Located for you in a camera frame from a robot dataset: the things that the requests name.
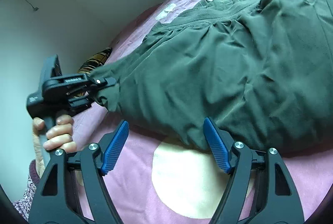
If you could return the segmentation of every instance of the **white logo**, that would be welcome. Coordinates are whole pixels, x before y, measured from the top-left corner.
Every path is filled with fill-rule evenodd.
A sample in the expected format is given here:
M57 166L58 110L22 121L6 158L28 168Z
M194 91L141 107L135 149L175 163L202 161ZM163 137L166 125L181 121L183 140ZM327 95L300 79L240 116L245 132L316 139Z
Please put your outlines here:
M82 80L82 78L77 77L77 78L70 78L70 79L65 79L66 83L74 82L74 81L79 81Z
M29 102L34 102L34 101L36 101L38 99L38 97L36 96L36 97L30 97L29 98Z

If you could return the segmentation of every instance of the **finger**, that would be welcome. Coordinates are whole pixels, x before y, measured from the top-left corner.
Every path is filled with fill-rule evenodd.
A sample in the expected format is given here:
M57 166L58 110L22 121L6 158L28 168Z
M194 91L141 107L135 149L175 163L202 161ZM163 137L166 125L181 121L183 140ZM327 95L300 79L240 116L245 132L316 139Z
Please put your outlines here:
M32 121L32 129L33 133L38 135L38 131L42 130L45 126L45 123L42 119L40 118L34 118Z
M48 139L54 138L56 136L60 136L63 134L69 134L72 135L72 125L70 123L64 124L64 125L56 125L52 127L49 131L46 132L46 137Z
M50 151L50 150L58 148L58 147L62 146L63 144L65 144L67 142L71 142L71 141L73 141L71 135L63 134L63 135L51 138L48 141L44 142L43 147L46 150Z
M74 141L67 142L60 146L61 149L64 149L66 153L76 152L76 143Z
M74 120L71 116L64 114L57 118L57 125L63 125L67 123L74 123Z

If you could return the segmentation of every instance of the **pink blanket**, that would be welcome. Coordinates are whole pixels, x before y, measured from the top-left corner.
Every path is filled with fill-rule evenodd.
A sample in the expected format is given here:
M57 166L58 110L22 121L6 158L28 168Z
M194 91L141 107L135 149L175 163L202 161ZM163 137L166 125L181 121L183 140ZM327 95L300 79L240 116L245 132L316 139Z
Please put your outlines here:
M167 0L144 12L113 40L114 51L107 63L137 48L157 20L169 23L199 1ZM104 134L112 132L119 121L117 114L107 113L104 107L94 103L92 108L75 117L74 140L79 148L98 142ZM285 156L284 160L307 219L333 183L333 144ZM115 169L104 180L125 224L206 224L228 178L217 168L211 154L185 148L177 140L130 124L129 137ZM79 174L77 180L82 185ZM253 178L241 218L249 213L252 186ZM82 186L80 201L84 215L92 218Z

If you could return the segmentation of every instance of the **green garment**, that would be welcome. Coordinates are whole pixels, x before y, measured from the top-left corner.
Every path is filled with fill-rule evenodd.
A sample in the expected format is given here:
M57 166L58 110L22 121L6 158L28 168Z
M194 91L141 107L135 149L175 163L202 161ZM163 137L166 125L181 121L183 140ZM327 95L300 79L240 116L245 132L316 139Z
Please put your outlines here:
M95 100L131 123L208 149L204 118L252 149L290 152L333 131L333 0L201 1L99 67Z

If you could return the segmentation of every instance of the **blue gripper pad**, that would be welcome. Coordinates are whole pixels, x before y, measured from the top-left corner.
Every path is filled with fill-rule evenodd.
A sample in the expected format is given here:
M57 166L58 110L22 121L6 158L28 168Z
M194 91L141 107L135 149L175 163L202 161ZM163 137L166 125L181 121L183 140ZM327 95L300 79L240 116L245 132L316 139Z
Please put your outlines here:
M217 133L214 125L211 123L209 118L204 120L204 135L211 148L215 161L220 169L225 173L229 173L231 165L229 162L229 152Z
M129 124L127 121L124 121L104 153L103 165L101 167L101 172L104 175L107 175L108 172L113 170L116 165L120 152L122 151L127 140L128 133Z

